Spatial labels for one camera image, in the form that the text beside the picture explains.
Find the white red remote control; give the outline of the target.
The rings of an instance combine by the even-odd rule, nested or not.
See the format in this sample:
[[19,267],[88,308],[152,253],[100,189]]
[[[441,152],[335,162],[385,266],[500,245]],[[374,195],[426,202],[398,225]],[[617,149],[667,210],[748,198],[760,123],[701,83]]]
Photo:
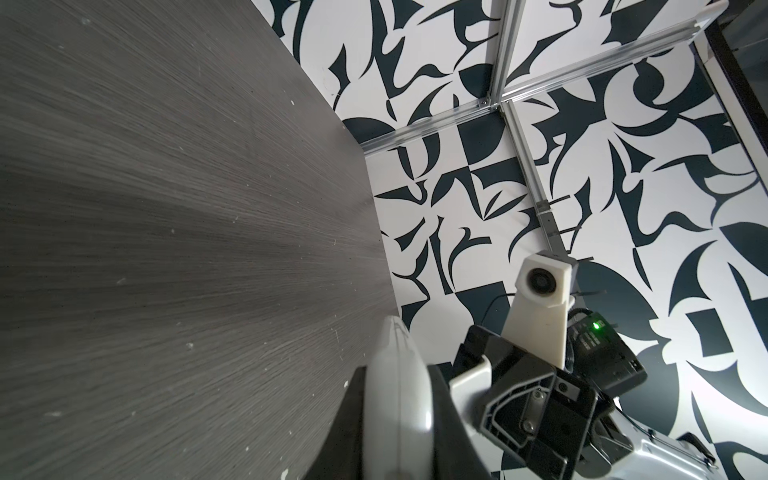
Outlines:
[[365,479],[433,477],[434,407],[430,375],[402,320],[383,320],[366,366],[362,467]]

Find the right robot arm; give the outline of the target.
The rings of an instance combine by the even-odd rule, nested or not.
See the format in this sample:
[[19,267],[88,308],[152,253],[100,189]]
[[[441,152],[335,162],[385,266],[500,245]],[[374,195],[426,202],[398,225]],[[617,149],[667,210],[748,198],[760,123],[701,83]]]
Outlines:
[[646,378],[613,327],[587,312],[566,333],[564,369],[471,327],[450,390],[494,471],[520,468],[537,479],[724,478],[696,435],[670,438],[615,405]]

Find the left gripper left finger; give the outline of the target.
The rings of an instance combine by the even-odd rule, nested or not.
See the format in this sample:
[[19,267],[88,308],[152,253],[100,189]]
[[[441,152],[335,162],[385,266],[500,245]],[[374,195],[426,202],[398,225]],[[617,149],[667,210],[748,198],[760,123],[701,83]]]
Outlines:
[[365,380],[366,367],[357,368],[306,480],[363,478]]

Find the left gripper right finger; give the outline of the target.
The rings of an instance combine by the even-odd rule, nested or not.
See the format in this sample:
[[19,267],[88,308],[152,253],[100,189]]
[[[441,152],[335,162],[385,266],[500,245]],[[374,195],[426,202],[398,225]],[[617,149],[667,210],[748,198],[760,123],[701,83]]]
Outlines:
[[428,366],[433,404],[433,479],[491,479],[466,432],[440,368]]

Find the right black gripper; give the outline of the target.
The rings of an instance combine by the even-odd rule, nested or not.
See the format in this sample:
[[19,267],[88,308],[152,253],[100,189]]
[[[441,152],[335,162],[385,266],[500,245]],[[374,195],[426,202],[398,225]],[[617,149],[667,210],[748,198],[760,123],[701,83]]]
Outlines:
[[597,389],[483,327],[469,328],[453,378],[482,355],[492,364],[492,385],[480,400],[476,435],[539,478],[603,478],[632,451]]

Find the white battery cover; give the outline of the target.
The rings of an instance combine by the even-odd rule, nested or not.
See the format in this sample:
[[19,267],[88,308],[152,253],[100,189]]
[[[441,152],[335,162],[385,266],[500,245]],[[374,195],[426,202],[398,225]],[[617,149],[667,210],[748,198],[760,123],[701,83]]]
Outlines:
[[492,364],[485,355],[480,362],[469,370],[457,375],[449,382],[451,398],[467,434],[472,437],[478,433],[478,410],[480,400],[491,388]]

